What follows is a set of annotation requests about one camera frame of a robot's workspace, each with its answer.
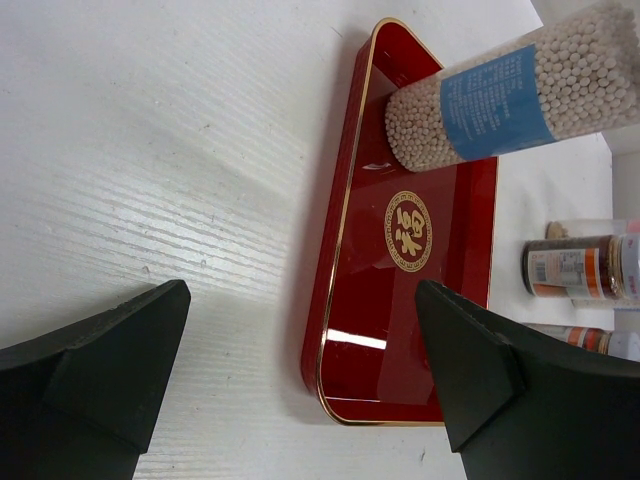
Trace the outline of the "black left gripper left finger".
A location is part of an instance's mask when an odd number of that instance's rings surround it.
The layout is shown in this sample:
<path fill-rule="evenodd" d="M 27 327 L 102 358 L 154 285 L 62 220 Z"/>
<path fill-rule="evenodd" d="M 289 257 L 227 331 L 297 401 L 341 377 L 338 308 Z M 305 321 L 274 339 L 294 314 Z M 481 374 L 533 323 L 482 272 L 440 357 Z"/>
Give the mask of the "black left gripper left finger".
<path fill-rule="evenodd" d="M 130 479 L 150 446 L 191 301 L 171 280 L 1 351 L 4 479 Z"/>

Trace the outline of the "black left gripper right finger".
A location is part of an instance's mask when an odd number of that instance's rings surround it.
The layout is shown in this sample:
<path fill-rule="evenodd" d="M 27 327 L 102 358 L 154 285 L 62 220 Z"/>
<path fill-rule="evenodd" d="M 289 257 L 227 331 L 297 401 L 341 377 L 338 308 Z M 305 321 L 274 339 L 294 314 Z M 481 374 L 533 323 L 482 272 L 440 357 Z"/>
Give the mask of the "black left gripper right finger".
<path fill-rule="evenodd" d="M 470 479 L 635 479 L 639 366 L 423 280 L 415 304 L 451 450 Z"/>

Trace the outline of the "tall jar blue label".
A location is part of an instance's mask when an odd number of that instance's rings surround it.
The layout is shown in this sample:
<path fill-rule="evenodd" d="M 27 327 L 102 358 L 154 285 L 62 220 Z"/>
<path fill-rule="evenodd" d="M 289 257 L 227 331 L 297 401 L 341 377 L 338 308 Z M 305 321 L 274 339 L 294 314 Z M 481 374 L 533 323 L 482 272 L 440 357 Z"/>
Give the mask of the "tall jar blue label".
<path fill-rule="evenodd" d="M 638 33 L 633 8 L 599 1 L 402 87 L 391 151 L 422 172 L 636 125 Z"/>

